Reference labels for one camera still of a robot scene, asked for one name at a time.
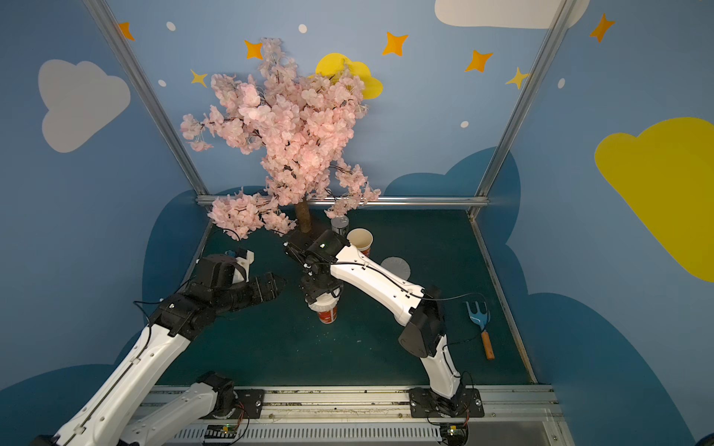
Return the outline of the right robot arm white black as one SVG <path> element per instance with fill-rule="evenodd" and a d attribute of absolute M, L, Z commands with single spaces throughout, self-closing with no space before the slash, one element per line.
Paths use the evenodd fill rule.
<path fill-rule="evenodd" d="M 333 314 L 349 284 L 386 308 L 403 332 L 399 344 L 420 359 L 430 387 L 413 403 L 422 417 L 475 416 L 480 410 L 475 390 L 469 390 L 452 359 L 439 290 L 424 287 L 381 267 L 345 237 L 326 230 L 313 238 L 295 230 L 284 252 L 303 270 L 299 288 L 309 308 Z"/>

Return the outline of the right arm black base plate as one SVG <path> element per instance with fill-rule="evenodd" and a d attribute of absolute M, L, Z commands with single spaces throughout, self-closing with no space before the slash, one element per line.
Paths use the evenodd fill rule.
<path fill-rule="evenodd" d="M 457 393 L 446 398 L 429 388 L 411 388 L 408 392 L 412 418 L 482 418 L 485 407 L 476 388 L 459 387 Z"/>

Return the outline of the white cup lid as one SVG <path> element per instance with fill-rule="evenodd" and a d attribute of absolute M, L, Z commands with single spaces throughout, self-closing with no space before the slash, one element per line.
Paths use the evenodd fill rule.
<path fill-rule="evenodd" d="M 340 301 L 338 297 L 325 293 L 317 297 L 314 303 L 309 304 L 309 308 L 318 313 L 331 312 L 338 305 L 338 301 Z"/>

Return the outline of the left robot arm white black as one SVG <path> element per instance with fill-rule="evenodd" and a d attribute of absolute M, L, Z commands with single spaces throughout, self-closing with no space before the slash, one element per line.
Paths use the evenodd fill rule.
<path fill-rule="evenodd" d="M 147 317 L 139 339 L 84 407 L 35 445 L 162 445 L 204 418 L 230 419 L 244 411 L 234 381 L 208 372 L 170 403 L 132 422 L 159 378 L 217 317 L 270 302 L 286 287 L 271 272 L 249 275 L 246 256 L 210 255 L 193 276 Z"/>

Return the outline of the round leak-proof paper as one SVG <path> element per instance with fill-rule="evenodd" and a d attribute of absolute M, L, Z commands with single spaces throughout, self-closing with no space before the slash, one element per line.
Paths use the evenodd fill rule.
<path fill-rule="evenodd" d="M 403 258 L 390 256 L 389 258 L 385 258 L 380 265 L 400 279 L 407 281 L 410 278 L 411 268 Z"/>

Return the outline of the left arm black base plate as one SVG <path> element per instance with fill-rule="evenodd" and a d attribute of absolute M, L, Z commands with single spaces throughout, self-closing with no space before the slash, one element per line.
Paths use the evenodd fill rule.
<path fill-rule="evenodd" d="M 206 419 L 234 420 L 240 418 L 260 418 L 265 397 L 264 390 L 257 388 L 235 388 L 219 392 L 214 410 Z"/>

